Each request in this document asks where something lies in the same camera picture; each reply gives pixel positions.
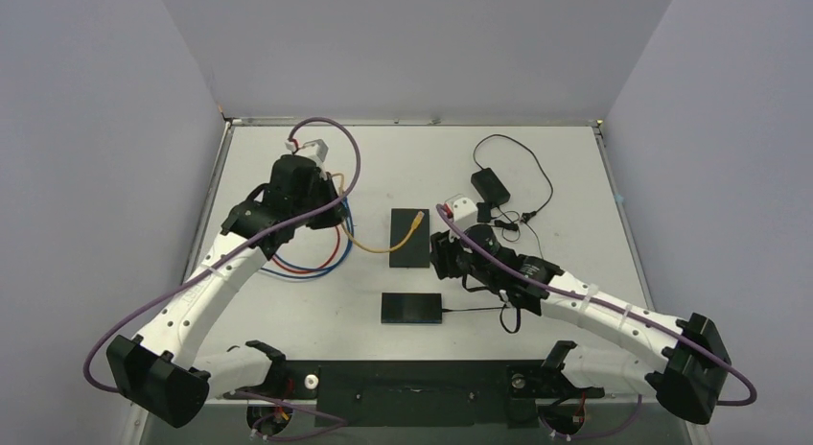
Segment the black network switch small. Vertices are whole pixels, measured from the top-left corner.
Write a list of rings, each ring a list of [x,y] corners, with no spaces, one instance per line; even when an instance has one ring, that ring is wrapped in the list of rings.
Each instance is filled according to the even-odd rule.
[[[440,324],[442,319],[440,293],[382,294],[382,324]]]

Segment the black power adapter with cord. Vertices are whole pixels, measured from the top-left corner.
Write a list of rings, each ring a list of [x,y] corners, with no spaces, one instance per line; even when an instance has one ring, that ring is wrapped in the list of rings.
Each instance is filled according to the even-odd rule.
[[[470,177],[470,182],[480,195],[480,202],[488,202],[502,208],[510,200],[509,191],[489,167],[478,164],[477,171]],[[443,204],[440,209],[441,217],[444,221],[451,222],[446,217]],[[539,316],[542,313],[542,301],[549,298],[549,292],[527,281],[531,279],[547,285],[554,276],[561,274],[562,270],[540,256],[520,254],[504,246],[495,230],[496,228],[488,223],[477,223],[465,231],[460,230],[476,243],[479,249],[485,250],[486,255],[482,255],[480,250],[475,250],[462,241],[455,231],[447,230],[450,231],[450,238],[458,239],[467,252],[474,254],[476,262],[483,268],[483,272],[476,276],[466,275],[459,278],[464,290],[469,293],[487,291],[496,295],[505,307],[514,308],[519,312],[526,310]]]

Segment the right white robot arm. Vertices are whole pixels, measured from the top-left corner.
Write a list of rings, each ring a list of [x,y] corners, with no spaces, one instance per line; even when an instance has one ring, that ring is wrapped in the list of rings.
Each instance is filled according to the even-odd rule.
[[[707,316],[663,315],[604,293],[541,257],[502,246],[487,224],[432,234],[430,263],[441,279],[473,278],[478,291],[511,309],[564,321],[627,351],[621,362],[601,363],[595,356],[546,362],[541,381],[554,394],[620,386],[652,394],[670,413],[700,425],[725,404],[720,396],[732,361]]]

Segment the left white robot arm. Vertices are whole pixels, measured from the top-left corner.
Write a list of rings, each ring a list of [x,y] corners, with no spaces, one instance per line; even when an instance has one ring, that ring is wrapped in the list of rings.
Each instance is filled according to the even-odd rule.
[[[330,228],[345,217],[323,158],[281,156],[269,181],[230,210],[192,286],[134,337],[117,336],[106,348],[118,391],[175,428],[190,423],[208,400],[241,388],[279,394],[286,357],[274,347],[249,340],[214,356],[201,357],[198,350],[237,292],[298,227]]]

